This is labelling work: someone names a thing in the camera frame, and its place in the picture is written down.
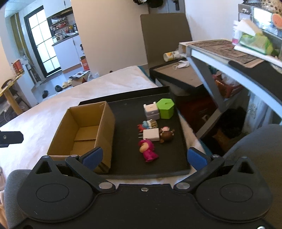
white bed sheet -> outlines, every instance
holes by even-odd
[[[46,155],[61,119],[69,107],[92,98],[153,87],[157,86],[137,66],[131,66],[71,88],[24,112],[0,128],[1,131],[21,131],[24,135],[23,143],[0,148],[0,166],[3,168],[4,177],[7,178],[16,169],[32,169],[37,161]],[[180,119],[187,147],[193,146],[203,152],[192,129],[182,117]],[[110,181],[115,185],[120,183],[174,185],[187,176]]]

wooden table leg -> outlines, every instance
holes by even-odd
[[[10,103],[11,107],[15,111],[17,115],[20,115],[23,113],[22,109],[19,107],[18,103],[16,102],[15,98],[13,97],[10,89],[7,89],[4,91],[4,95],[7,99],[7,101]]]

ceiling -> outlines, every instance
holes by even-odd
[[[10,17],[13,14],[21,11],[35,0],[9,0],[6,3],[5,17]]]

window pane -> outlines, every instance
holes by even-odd
[[[49,57],[49,55],[48,55],[48,52],[47,52],[47,49],[46,49],[44,43],[40,44],[40,45],[37,47],[37,50],[38,50],[38,52],[39,52],[39,55],[40,55],[40,57],[41,57],[42,62],[45,62],[45,61],[47,61],[47,60],[50,59],[50,57]]]
[[[51,60],[52,60],[52,63],[54,65],[55,69],[60,67],[60,63],[59,63],[58,58],[56,56],[54,58],[52,58]]]
[[[37,15],[37,19],[38,19],[39,24],[41,22],[44,22],[45,20],[47,20],[44,10],[39,11],[36,15]]]
[[[53,39],[52,39],[52,38],[50,38],[50,39],[48,39],[47,41],[45,41],[45,45],[46,45],[47,51],[48,51],[49,56],[50,56],[51,58],[54,57],[54,56],[56,56],[54,47],[52,46],[53,44],[54,44],[54,42],[53,42]]]
[[[40,43],[43,42],[43,38],[40,32],[40,28],[39,25],[35,26],[33,29],[31,29],[34,41],[35,41],[35,45],[39,45]]]
[[[39,24],[36,14],[31,16],[28,20],[29,20],[30,28],[33,28]]]
[[[39,26],[40,26],[40,30],[41,30],[44,41],[52,37],[47,20],[39,24]]]
[[[54,67],[53,67],[53,65],[52,65],[51,60],[46,61],[45,63],[43,63],[43,65],[44,65],[44,67],[45,67],[47,73],[49,73],[49,72],[55,70]]]

green hexagonal box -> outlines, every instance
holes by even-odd
[[[170,119],[174,113],[174,102],[172,99],[161,99],[157,102],[160,118]]]

